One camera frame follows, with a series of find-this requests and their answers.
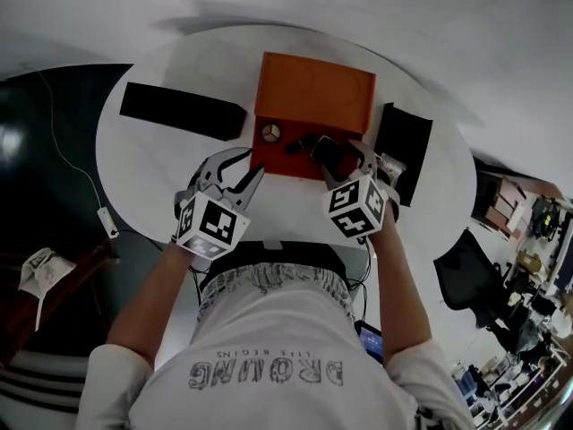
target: orange box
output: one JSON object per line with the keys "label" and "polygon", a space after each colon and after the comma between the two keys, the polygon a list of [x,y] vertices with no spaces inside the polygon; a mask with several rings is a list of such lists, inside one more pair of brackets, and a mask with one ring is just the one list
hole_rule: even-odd
{"label": "orange box", "polygon": [[[288,155],[285,147],[311,134],[327,135],[347,148],[348,139],[362,139],[368,130],[376,75],[345,65],[265,53],[255,104],[251,166],[265,165],[271,174],[322,180],[310,148]],[[267,143],[261,129],[278,125],[281,138]],[[341,176],[356,167],[356,157],[345,151]]]}

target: white round table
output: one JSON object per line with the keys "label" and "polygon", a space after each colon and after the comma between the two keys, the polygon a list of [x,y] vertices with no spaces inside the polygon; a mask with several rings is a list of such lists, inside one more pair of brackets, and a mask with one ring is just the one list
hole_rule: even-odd
{"label": "white round table", "polygon": [[[470,218],[475,166],[459,130],[430,94],[384,58],[321,33],[271,25],[195,33],[137,62],[112,89],[99,118],[98,172],[117,212],[143,235],[166,242],[174,233],[173,195],[184,189],[205,158],[234,146],[252,146],[253,107],[265,51],[306,56],[376,74],[372,121],[364,141],[373,146],[384,103],[433,119],[432,133],[410,208],[398,221],[403,240],[431,258],[447,252]],[[234,102],[248,112],[239,139],[221,142],[195,133],[120,116],[127,82],[164,86]],[[235,184],[248,159],[228,169]],[[321,212],[322,182],[267,174],[247,209],[244,240],[285,239],[357,246]]]}

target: white t-shirt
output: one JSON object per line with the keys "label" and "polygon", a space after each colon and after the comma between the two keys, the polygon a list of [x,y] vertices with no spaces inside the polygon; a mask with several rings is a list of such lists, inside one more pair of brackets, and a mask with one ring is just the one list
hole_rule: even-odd
{"label": "white t-shirt", "polygon": [[[129,349],[90,355],[77,429],[474,428],[430,340],[384,369],[333,272],[262,263],[205,288],[191,344],[157,372]],[[424,417],[417,417],[423,411]]]}

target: black pad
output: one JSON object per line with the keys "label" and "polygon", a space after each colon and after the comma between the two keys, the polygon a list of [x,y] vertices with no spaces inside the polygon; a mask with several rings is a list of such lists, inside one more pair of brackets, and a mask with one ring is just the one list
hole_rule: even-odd
{"label": "black pad", "polygon": [[396,185],[400,203],[406,207],[414,197],[431,131],[431,119],[410,115],[395,108],[393,103],[384,106],[374,151],[378,155],[386,153],[407,165]]}
{"label": "black pad", "polygon": [[241,135],[246,111],[231,102],[128,82],[119,114],[168,125],[214,139],[236,139]]}

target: person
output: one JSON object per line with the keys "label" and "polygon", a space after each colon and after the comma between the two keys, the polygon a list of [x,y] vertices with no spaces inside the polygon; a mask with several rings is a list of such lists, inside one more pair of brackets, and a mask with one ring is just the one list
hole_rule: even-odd
{"label": "person", "polygon": [[370,236],[383,367],[355,332],[329,247],[314,253],[306,244],[297,262],[292,250],[245,243],[212,263],[189,347],[154,373],[193,258],[170,244],[91,353],[76,428],[474,428],[432,339],[391,211]]}
{"label": "person", "polygon": [[524,364],[543,367],[551,357],[551,334],[546,332],[542,336],[539,328],[529,320],[529,310],[522,305],[505,319],[505,323],[508,328],[494,322],[487,330],[495,335],[505,350],[517,356]]}

